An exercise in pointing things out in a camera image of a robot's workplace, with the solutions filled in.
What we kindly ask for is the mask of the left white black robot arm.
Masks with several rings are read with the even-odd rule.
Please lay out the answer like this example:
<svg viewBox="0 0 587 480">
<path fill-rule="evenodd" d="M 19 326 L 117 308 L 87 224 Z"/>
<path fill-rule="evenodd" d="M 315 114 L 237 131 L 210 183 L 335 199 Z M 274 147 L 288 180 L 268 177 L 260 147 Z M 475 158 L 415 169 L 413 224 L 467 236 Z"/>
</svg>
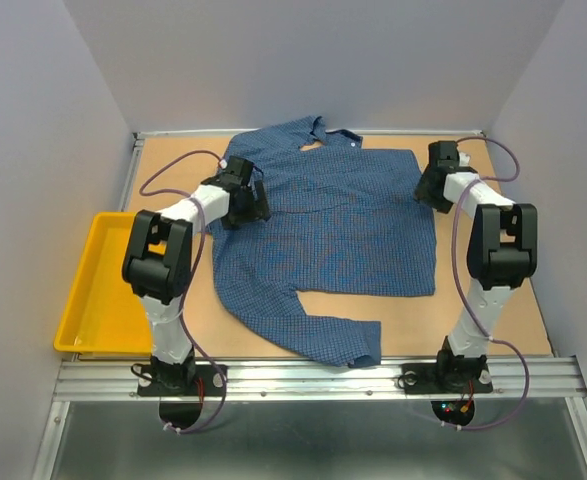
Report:
<svg viewBox="0 0 587 480">
<path fill-rule="evenodd" d="M 131 368 L 141 395 L 202 389 L 198 347 L 186 327 L 184 306 L 203 255 L 205 230 L 215 221 L 237 229 L 270 217 L 261 169 L 237 156 L 217 162 L 216 174 L 194 192 L 173 189 L 179 201 L 158 211 L 141 210 L 133 220 L 122 278 L 140 299 L 152 337 L 149 362 Z"/>
</svg>

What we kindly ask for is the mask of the yellow plastic tray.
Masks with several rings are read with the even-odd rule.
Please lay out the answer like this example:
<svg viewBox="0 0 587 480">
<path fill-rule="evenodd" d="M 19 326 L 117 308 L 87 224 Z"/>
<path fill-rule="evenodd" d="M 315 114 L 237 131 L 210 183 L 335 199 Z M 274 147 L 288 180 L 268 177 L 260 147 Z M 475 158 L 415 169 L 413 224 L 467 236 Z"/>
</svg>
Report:
<svg viewBox="0 0 587 480">
<path fill-rule="evenodd" d="M 135 215 L 97 214 L 54 339 L 63 353 L 147 356 L 151 333 L 139 297 L 122 278 Z"/>
</svg>

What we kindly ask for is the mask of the aluminium mounting rail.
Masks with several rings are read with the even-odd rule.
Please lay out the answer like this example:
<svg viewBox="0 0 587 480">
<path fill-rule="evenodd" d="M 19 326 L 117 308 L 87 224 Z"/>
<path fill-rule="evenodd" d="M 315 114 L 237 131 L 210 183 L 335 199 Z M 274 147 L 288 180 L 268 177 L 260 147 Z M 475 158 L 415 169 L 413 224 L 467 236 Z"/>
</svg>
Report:
<svg viewBox="0 0 587 480">
<path fill-rule="evenodd" d="M 229 401 L 346 401 L 454 399 L 459 393 L 415 394 L 400 387 L 403 363 L 428 363 L 426 357 L 387 357 L 372 368 L 348 369 L 300 359 L 232 360 L 227 367 Z M 574 358 L 533 356 L 528 397 L 585 398 L 587 387 Z M 127 362 L 64 362 L 59 369 L 53 399 L 66 402 L 141 400 L 138 379 Z"/>
</svg>

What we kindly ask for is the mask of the blue checked long sleeve shirt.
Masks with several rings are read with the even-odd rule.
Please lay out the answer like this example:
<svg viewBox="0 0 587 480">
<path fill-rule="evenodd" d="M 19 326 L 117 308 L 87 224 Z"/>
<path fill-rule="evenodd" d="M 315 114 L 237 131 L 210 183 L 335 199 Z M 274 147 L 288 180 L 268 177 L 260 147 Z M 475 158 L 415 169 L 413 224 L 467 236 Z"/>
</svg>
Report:
<svg viewBox="0 0 587 480">
<path fill-rule="evenodd" d="M 413 196 L 413 152 L 366 149 L 308 116 L 234 136 L 227 157 L 251 161 L 271 216 L 236 230 L 209 226 L 224 308 L 286 350 L 326 365 L 381 360 L 382 327 L 305 312 L 299 293 L 422 297 L 435 291 L 432 210 Z"/>
</svg>

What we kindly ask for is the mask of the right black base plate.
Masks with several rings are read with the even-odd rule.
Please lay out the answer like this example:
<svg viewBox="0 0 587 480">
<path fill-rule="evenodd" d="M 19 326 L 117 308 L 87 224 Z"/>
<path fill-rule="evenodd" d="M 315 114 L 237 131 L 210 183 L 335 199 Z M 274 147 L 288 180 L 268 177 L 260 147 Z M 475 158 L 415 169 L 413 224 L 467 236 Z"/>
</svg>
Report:
<svg viewBox="0 0 587 480">
<path fill-rule="evenodd" d="M 398 385 L 409 395 L 489 394 L 491 381 L 480 381 L 477 367 L 441 367 L 436 363 L 405 363 L 397 377 Z"/>
</svg>

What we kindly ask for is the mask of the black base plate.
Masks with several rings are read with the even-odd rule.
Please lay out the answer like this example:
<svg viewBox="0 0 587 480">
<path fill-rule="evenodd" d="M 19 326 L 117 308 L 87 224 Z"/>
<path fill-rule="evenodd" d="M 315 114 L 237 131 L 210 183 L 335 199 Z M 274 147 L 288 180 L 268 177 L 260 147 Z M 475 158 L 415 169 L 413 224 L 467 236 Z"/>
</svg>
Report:
<svg viewBox="0 0 587 480">
<path fill-rule="evenodd" d="M 405 363 L 397 377 L 398 385 L 409 395 L 489 394 L 491 381 L 480 381 L 477 367 L 441 367 L 436 363 Z"/>
<path fill-rule="evenodd" d="M 226 393 L 227 367 L 206 364 L 187 366 L 134 363 L 131 373 L 137 379 L 140 397 L 221 397 Z"/>
</svg>

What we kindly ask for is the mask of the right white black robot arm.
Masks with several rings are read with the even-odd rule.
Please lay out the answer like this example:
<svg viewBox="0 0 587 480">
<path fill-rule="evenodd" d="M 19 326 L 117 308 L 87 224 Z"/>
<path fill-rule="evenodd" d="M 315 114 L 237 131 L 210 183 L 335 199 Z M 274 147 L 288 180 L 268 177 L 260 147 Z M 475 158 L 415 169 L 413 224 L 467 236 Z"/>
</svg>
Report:
<svg viewBox="0 0 587 480">
<path fill-rule="evenodd" d="M 494 330 L 505 304 L 536 271 L 538 214 L 533 205 L 498 193 L 491 181 L 464 159 L 458 142 L 429 145 L 414 197 L 439 213 L 471 219 L 466 253 L 470 284 L 458 292 L 463 310 L 435 361 L 404 365 L 404 387 L 410 393 L 492 389 L 488 348 L 497 341 Z"/>
</svg>

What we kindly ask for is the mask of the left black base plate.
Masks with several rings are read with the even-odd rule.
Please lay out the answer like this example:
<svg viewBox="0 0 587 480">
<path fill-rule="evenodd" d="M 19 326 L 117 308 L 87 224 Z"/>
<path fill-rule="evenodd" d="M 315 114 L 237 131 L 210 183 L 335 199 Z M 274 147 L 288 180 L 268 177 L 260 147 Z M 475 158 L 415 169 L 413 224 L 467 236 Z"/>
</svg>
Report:
<svg viewBox="0 0 587 480">
<path fill-rule="evenodd" d="M 221 397 L 226 393 L 227 367 L 206 364 L 187 366 L 134 363 L 131 373 L 137 379 L 140 397 Z"/>
</svg>

